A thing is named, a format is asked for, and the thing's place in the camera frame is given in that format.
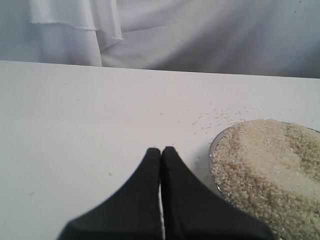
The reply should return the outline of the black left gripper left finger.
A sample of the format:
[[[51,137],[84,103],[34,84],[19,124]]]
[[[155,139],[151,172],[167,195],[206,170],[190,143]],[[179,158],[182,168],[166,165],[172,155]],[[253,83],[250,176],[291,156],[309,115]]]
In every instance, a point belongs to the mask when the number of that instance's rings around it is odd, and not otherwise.
[[[106,201],[69,221],[60,240],[159,240],[161,152],[148,148],[131,177]]]

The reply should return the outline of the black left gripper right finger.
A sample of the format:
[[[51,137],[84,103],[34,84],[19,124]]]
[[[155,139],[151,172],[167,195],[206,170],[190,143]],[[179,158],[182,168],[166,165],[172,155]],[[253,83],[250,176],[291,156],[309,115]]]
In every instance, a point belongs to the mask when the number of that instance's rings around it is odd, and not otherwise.
[[[266,223],[209,190],[167,146],[160,161],[167,240],[274,240]]]

